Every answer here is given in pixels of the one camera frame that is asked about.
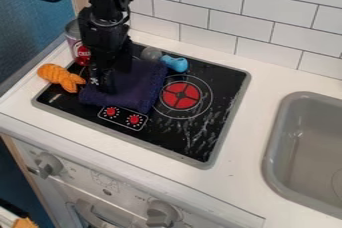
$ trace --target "toy stove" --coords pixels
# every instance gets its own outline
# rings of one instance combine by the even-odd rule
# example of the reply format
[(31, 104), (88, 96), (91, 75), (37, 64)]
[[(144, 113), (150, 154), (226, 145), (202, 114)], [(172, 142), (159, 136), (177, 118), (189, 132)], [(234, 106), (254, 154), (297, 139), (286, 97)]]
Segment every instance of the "toy stove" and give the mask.
[[(134, 44), (133, 55), (139, 57), (144, 48)], [(248, 79), (241, 71), (188, 61), (185, 74), (169, 72), (159, 99), (147, 115), (119, 106), (80, 104), (76, 94), (67, 93), (60, 85), (50, 85), (34, 104), (127, 142), (205, 167), (224, 140)], [(81, 76), (86, 76), (85, 70), (75, 63), (69, 67), (70, 72)]]

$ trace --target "teal wall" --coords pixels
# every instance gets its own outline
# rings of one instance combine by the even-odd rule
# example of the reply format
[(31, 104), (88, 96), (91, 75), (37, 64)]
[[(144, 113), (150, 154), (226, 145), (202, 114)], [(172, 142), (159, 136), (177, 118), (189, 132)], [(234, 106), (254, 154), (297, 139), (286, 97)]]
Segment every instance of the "teal wall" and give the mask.
[(0, 83), (56, 39), (73, 17), (71, 0), (0, 0)]

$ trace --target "small blue object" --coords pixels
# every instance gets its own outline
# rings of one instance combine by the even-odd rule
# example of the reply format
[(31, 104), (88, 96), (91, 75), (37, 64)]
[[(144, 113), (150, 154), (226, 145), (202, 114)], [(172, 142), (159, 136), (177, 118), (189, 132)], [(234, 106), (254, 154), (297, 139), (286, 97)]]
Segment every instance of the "small blue object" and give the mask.
[(165, 63), (166, 66), (176, 72), (186, 72), (189, 67), (188, 60), (183, 57), (173, 58), (168, 55), (164, 55), (160, 58), (160, 61)]

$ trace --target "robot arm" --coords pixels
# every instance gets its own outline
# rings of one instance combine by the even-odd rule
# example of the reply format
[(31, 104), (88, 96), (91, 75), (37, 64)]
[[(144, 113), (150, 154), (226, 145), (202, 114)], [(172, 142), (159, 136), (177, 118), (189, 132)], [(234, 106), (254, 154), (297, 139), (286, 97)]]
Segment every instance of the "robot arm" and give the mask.
[(131, 57), (120, 57), (119, 52), (129, 42), (126, 22), (130, 18), (131, 1), (89, 0), (90, 7), (83, 8), (77, 18), (82, 42), (91, 52), (90, 82), (107, 93), (106, 72), (109, 69), (130, 70)]

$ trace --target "sink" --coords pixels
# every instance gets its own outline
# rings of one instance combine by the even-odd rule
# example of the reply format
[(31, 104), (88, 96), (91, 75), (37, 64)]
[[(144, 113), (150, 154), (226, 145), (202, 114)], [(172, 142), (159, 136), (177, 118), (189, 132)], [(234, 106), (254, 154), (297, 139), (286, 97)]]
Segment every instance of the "sink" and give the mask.
[(342, 219), (342, 101), (311, 92), (285, 97), (262, 165), (277, 194)]

